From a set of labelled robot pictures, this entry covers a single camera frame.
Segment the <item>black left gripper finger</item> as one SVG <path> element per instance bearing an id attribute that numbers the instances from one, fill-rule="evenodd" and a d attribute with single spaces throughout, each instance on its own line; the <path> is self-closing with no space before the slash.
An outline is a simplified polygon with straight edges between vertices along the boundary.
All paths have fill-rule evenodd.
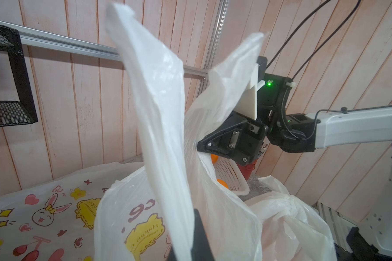
<path id="1" fill-rule="evenodd" d="M 194 234 L 191 256 L 193 261 L 215 260 L 200 213 L 196 208 L 194 209 Z"/>

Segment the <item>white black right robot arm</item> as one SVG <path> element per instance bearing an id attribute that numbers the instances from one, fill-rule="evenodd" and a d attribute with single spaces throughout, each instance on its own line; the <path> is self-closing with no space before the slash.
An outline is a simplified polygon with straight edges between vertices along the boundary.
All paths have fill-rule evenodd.
<path id="1" fill-rule="evenodd" d="M 273 74 L 251 79 L 225 122 L 198 142 L 198 151 L 245 166 L 260 157 L 264 139 L 288 153 L 355 143 L 392 143 L 392 105 L 289 115 L 285 105 L 294 86 L 291 78 Z M 346 241 L 358 260 L 392 261 L 392 168 L 371 213 L 350 230 Z"/>

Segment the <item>white plastic bag front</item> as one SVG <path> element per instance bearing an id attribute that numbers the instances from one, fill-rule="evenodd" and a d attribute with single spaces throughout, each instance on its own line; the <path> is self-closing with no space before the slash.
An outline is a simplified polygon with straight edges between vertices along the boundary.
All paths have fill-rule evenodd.
<path id="1" fill-rule="evenodd" d="M 246 203 L 262 223 L 262 260 L 335 261 L 335 243 L 323 218 L 278 179 L 261 177 L 259 183 L 270 191 Z"/>

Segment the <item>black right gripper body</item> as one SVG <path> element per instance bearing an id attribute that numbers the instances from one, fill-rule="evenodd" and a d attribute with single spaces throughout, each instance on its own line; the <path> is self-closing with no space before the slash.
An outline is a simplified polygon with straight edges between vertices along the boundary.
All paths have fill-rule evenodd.
<path id="1" fill-rule="evenodd" d="M 264 153 L 269 127 L 233 111 L 214 132 L 197 144 L 197 151 L 214 154 L 246 166 Z"/>

